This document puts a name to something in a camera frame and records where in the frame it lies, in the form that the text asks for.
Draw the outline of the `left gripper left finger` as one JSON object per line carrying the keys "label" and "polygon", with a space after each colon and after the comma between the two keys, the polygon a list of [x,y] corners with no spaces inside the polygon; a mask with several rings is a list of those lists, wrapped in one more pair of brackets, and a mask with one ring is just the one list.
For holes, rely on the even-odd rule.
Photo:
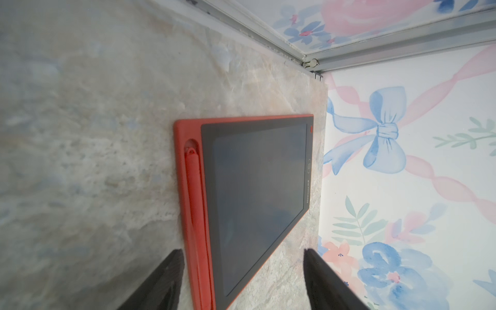
{"label": "left gripper left finger", "polygon": [[118,309],[178,309],[184,268],[183,251],[173,250]]}

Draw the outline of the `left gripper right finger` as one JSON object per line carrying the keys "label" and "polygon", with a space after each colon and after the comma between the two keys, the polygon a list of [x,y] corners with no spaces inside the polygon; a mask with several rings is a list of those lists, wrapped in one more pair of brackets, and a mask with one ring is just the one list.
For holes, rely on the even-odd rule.
{"label": "left gripper right finger", "polygon": [[303,270],[312,310],[368,309],[314,249],[304,250]]}

